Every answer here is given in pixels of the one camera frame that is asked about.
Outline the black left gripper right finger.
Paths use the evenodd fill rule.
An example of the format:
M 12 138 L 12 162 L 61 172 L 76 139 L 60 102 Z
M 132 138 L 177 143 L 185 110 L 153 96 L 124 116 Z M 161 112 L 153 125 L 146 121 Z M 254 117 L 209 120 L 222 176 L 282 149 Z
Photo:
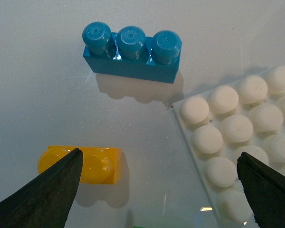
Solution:
M 247 152 L 237 160 L 237 174 L 260 228 L 285 228 L 285 176 Z

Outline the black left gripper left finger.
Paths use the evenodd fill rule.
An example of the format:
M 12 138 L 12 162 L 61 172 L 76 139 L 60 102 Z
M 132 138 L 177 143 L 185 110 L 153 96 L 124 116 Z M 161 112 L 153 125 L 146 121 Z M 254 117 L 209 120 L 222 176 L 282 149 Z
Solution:
M 82 167 L 83 153 L 75 148 L 0 202 L 0 228 L 63 228 Z

